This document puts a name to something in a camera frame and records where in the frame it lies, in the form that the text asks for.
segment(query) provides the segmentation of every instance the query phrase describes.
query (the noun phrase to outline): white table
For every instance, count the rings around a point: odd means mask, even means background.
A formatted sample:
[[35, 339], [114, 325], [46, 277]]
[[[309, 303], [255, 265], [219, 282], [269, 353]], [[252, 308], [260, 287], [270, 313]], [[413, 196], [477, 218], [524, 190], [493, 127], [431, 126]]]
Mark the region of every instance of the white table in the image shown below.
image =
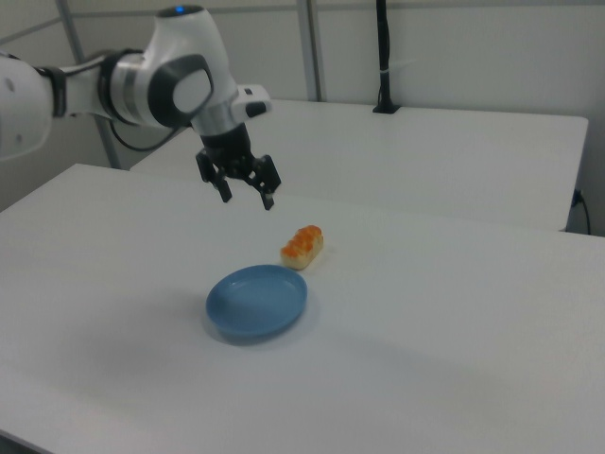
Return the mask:
[[[602, 238], [75, 166], [0, 213], [0, 429], [57, 454], [605, 446]], [[228, 343], [219, 278], [306, 223], [302, 318]]]
[[[279, 100], [247, 123], [252, 152], [282, 176], [276, 203], [287, 194], [551, 231], [567, 224], [587, 124]], [[131, 170], [198, 181], [200, 148], [186, 131]]]

